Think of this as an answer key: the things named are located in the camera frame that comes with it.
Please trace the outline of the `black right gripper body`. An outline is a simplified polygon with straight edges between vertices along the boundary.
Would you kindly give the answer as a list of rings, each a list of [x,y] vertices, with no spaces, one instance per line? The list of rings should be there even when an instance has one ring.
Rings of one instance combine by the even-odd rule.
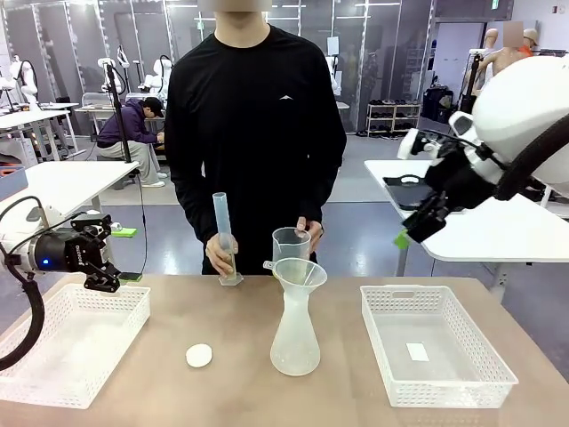
[[[443,197],[449,210],[472,209],[478,204],[471,194],[473,176],[464,150],[453,149],[433,161],[425,182]]]

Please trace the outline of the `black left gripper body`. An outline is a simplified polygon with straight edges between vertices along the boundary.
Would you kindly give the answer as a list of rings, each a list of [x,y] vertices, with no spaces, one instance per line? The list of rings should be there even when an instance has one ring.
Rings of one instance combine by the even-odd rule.
[[[93,271],[108,266],[106,244],[90,232],[52,230],[35,242],[35,264],[41,271]]]

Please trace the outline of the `person's left hand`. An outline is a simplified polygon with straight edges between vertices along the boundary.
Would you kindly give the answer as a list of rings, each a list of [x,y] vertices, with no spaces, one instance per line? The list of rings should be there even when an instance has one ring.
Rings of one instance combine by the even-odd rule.
[[[324,235],[324,228],[322,224],[301,216],[297,221],[296,228],[298,231],[307,232],[310,235],[309,253],[313,254],[317,249],[321,237]]]

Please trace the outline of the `person's right hand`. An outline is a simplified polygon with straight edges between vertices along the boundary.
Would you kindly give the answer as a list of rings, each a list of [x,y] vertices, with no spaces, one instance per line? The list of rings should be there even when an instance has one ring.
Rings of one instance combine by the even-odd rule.
[[[212,236],[205,245],[205,255],[212,267],[223,277],[236,272],[232,255],[221,247],[220,234]]]

